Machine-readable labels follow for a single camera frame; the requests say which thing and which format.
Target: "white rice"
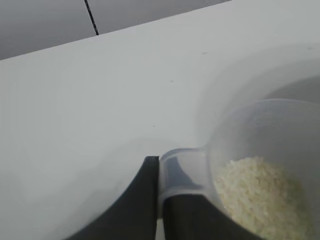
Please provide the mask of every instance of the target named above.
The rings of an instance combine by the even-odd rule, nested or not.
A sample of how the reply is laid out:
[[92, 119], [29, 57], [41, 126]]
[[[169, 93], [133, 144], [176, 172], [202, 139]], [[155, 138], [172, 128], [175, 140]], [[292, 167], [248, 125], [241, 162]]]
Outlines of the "white rice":
[[231, 218], [263, 239], [314, 239], [303, 188], [280, 166], [257, 156], [231, 161], [214, 185]]

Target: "plastic measuring cup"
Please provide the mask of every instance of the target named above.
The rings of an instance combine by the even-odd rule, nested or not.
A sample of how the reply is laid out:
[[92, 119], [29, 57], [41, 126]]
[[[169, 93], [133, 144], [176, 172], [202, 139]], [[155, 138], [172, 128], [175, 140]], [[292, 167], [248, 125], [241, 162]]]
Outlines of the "plastic measuring cup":
[[160, 160], [159, 206], [172, 196], [202, 195], [228, 215], [214, 178], [230, 160], [264, 157], [301, 182], [320, 237], [320, 106], [269, 99], [229, 114], [201, 148], [175, 149]]

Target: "gray wall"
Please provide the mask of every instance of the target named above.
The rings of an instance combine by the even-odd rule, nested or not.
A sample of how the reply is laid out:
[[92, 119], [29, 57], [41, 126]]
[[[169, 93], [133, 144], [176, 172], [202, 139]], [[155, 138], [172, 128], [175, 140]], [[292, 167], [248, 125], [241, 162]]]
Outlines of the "gray wall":
[[[226, 0], [88, 0], [100, 34]], [[0, 60], [93, 37], [84, 0], [0, 0]]]
[[0, 59], [94, 35], [83, 0], [0, 0]]
[[88, 0], [99, 33], [204, 8], [227, 0]]

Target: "black line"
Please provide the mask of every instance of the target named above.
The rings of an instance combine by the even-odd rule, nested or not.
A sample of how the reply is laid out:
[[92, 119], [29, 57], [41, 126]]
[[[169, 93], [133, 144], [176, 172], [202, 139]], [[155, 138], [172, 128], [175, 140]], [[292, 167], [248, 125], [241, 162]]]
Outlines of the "black line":
[[88, 0], [84, 0], [84, 3], [85, 3], [85, 6], [86, 6], [87, 11], [88, 11], [88, 13], [89, 13], [89, 16], [90, 16], [91, 23], [92, 23], [92, 25], [93, 25], [95, 34], [96, 34], [96, 35], [99, 35], [98, 29], [97, 29], [97, 26], [96, 26], [96, 23], [95, 23], [95, 20], [94, 20], [94, 16], [92, 15], [92, 12], [91, 12], [91, 10], [90, 10], [90, 6], [89, 6], [89, 3], [88, 3]]

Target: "measuring cup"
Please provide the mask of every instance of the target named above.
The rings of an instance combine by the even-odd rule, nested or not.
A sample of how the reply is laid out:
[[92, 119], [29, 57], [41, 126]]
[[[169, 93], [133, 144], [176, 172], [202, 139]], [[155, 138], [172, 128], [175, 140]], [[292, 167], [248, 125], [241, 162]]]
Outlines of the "measuring cup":
[[[160, 214], [166, 214], [166, 202], [173, 198], [202, 196], [228, 216], [214, 186], [215, 176], [230, 160], [255, 156], [282, 165], [299, 179], [319, 239], [320, 106], [309, 102], [269, 99], [246, 105], [218, 124], [206, 146], [175, 149], [164, 154], [159, 165]], [[172, 204], [178, 209], [185, 201], [170, 203], [171, 210]], [[171, 214], [170, 218], [175, 218], [175, 222], [168, 224], [179, 228], [177, 215]]]

